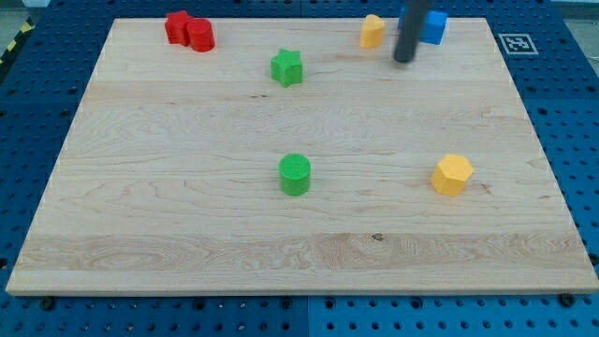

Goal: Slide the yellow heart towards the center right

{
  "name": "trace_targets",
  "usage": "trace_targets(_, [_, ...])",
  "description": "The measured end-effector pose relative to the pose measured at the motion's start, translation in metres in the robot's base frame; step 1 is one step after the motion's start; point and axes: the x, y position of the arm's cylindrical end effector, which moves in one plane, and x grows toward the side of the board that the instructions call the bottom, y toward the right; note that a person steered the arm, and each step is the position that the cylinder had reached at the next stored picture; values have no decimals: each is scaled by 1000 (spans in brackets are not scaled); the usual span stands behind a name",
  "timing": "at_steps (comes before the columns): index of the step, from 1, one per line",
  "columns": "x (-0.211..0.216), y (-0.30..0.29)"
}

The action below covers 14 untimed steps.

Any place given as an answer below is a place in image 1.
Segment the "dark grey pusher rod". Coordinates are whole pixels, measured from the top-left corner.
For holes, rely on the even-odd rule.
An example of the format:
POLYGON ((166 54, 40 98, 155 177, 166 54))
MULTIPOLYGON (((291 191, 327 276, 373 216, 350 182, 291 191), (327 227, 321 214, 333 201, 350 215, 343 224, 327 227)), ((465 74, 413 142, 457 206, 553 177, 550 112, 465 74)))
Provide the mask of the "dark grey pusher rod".
POLYGON ((414 60, 416 48, 432 4, 433 0, 411 0, 406 5, 402 29, 394 51, 394 60, 397 63, 408 64, 414 60))

